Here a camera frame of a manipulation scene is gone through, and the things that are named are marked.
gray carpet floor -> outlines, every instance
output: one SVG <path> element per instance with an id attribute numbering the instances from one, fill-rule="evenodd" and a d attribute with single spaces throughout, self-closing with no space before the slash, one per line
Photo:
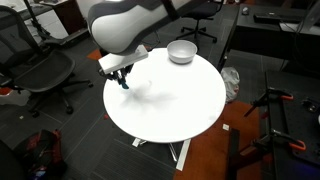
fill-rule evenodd
<path id="1" fill-rule="evenodd" d="M 201 22 L 201 26 L 206 26 L 207 33 L 216 36 L 218 42 L 213 44 L 210 38 L 199 36 L 198 55 L 214 66 L 217 65 L 229 36 L 237 8 L 224 6 L 213 21 Z M 157 47 L 166 47 L 169 42 L 175 40 L 175 37 L 180 35 L 182 26 L 194 27 L 195 21 L 179 19 L 158 30 L 161 43 Z M 186 40 L 193 41 L 192 37 L 187 37 Z M 144 41 L 153 44 L 156 41 L 155 34 L 149 35 Z M 77 85 L 66 89 L 74 107 L 72 115 L 65 113 L 63 102 L 57 95 L 53 95 L 42 104 L 38 118 L 32 118 L 28 113 L 29 105 L 1 105 L 0 139 L 13 148 L 24 138 L 41 129 L 60 129 L 62 153 L 69 165 L 64 179 L 139 179 L 134 177 L 149 177 L 154 173 L 152 168 L 148 169 L 149 167 L 161 169 L 164 172 L 163 178 L 170 179 L 168 177 L 173 176 L 175 164 L 166 145 L 150 143 L 133 148 L 130 143 L 134 138 L 122 132 L 110 119 L 104 118 L 106 110 L 102 92 L 105 79 L 97 72 L 97 61 L 86 58 L 96 48 L 92 39 L 87 38 L 64 50 L 68 56 L 76 60 L 74 79 L 90 79 L 94 84 L 93 88 Z M 231 51 L 226 66 L 235 67 L 240 74 L 237 100 L 249 103 L 256 99 L 264 90 L 264 72 L 278 70 L 281 64 L 282 60 L 279 59 Z M 181 144 L 175 147 L 179 151 Z M 119 152 L 123 152 L 125 156 L 120 156 Z M 125 158 L 129 156 L 132 156 L 131 160 L 124 163 Z"/>

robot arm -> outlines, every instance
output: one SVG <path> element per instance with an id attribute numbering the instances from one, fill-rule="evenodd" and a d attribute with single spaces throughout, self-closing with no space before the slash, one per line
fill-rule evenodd
<path id="1" fill-rule="evenodd" d="M 92 6 L 89 31 L 100 48 L 110 53 L 99 60 L 99 73 L 128 89 L 125 76 L 135 62 L 148 56 L 140 45 L 142 39 L 205 1 L 118 0 Z"/>

office chair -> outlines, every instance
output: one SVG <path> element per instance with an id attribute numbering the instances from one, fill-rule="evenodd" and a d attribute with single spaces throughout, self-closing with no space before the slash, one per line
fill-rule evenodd
<path id="1" fill-rule="evenodd" d="M 49 48 L 42 50 L 27 29 L 19 13 L 0 6 L 0 87 L 14 90 L 28 90 L 37 98 L 29 112 L 37 117 L 37 107 L 49 95 L 59 93 L 66 105 L 66 112 L 72 114 L 63 87 L 78 83 L 93 84 L 89 80 L 72 81 L 74 60 L 60 51 Z"/>
<path id="2" fill-rule="evenodd" d="M 210 18 L 210 17 L 214 16 L 217 12 L 221 10 L 222 4 L 223 4 L 223 0 L 221 0 L 221 2 L 214 2 L 214 0 L 210 0 L 201 4 L 200 6 L 196 7 L 195 9 L 193 9 L 192 11 L 184 15 L 183 18 L 195 19 L 197 21 L 197 25 L 194 29 L 189 27 L 182 27 L 181 33 L 183 33 L 185 30 L 189 30 L 190 32 L 183 34 L 181 36 L 178 36 L 176 39 L 180 39 L 192 34 L 194 34 L 194 39 L 197 39 L 198 34 L 201 34 L 201 35 L 212 38 L 213 39 L 212 42 L 216 43 L 217 38 L 210 34 L 205 33 L 206 32 L 205 27 L 199 28 L 199 22 L 202 19 L 213 20 L 213 18 Z"/>

chair wheel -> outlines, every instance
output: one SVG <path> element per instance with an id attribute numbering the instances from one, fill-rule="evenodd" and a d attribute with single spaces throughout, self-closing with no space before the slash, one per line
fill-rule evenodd
<path id="1" fill-rule="evenodd" d="M 71 106 L 67 107 L 66 113 L 67 114 L 72 114 L 73 113 L 73 108 Z"/>
<path id="2" fill-rule="evenodd" d="M 32 117 L 36 118 L 40 115 L 39 111 L 31 111 Z"/>

black bag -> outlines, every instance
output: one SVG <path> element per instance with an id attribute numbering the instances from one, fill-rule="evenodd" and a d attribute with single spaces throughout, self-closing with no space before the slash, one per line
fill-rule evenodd
<path id="1" fill-rule="evenodd" d="M 22 141 L 15 149 L 29 179 L 62 177 L 67 169 L 61 156 L 61 133 L 41 130 Z"/>

